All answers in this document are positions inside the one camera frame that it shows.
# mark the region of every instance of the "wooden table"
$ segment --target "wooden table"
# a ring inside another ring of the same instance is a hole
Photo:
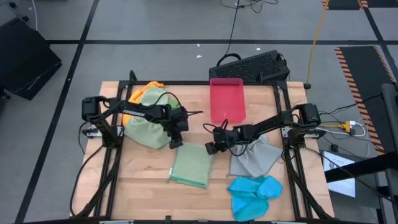
[[[100,95],[115,97],[117,87],[118,82],[103,82]],[[142,86],[135,86],[133,90],[141,88]],[[165,88],[176,94],[187,110],[204,111],[189,118],[189,131],[182,133],[183,140],[201,145],[212,141],[213,136],[202,128],[203,123],[211,123],[210,87],[172,85]],[[290,82],[288,88],[292,106],[307,102],[303,83]],[[243,124],[258,123],[276,115],[272,87],[245,86],[244,96],[246,119]],[[282,148],[279,130],[269,132],[267,136],[269,144]],[[307,139],[306,144],[307,147],[318,150],[316,140]],[[100,138],[89,139],[84,160],[100,145]],[[155,150],[142,146],[128,137],[124,138],[112,219],[164,220],[166,215],[171,215],[173,220],[234,220],[231,212],[231,195],[227,191],[227,187],[235,178],[228,177],[231,154],[224,152],[215,155],[209,186],[207,189],[201,189],[171,181],[166,183],[169,170],[174,164],[175,153],[176,150],[170,150],[168,145],[161,150]],[[79,212],[97,190],[104,154],[103,149],[87,163],[81,173],[73,202],[74,211]],[[319,155],[305,149],[301,150],[301,155],[309,191],[323,209],[334,216]],[[278,199],[269,201],[266,215],[258,220],[294,220],[284,162],[279,159],[267,175],[275,177],[284,189]],[[302,194],[298,187],[296,188],[300,214],[305,217]]]

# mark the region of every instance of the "pink tray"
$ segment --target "pink tray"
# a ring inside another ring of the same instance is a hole
[[[210,80],[210,113],[213,123],[240,123],[246,118],[243,80],[212,78]]]

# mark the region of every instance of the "blue cloth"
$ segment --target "blue cloth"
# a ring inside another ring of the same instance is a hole
[[[265,215],[269,207],[268,199],[278,198],[282,189],[282,185],[271,176],[236,178],[228,187],[235,220],[243,222]]]

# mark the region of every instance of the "orange cloth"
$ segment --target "orange cloth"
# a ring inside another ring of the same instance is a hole
[[[143,96],[144,92],[147,91],[147,89],[152,88],[152,87],[163,87],[163,83],[158,83],[157,81],[152,81],[148,83],[142,90],[136,90],[132,93],[130,96],[129,102],[130,103],[139,103],[141,101],[141,97]],[[132,118],[132,115],[129,114],[124,114],[123,115],[123,126],[126,127],[127,122]]]

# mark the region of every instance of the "white paper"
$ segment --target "white paper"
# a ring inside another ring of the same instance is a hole
[[[323,156],[333,161],[335,164],[339,165],[340,167],[353,164],[354,161],[343,158],[341,156],[334,155],[330,152],[324,152]],[[323,170],[328,171],[331,169],[337,168],[334,164],[332,164],[327,159],[323,158]],[[328,189],[334,192],[338,192],[343,195],[347,195],[350,197],[355,197],[355,179],[346,179],[346,180],[339,180],[335,182],[328,183]]]

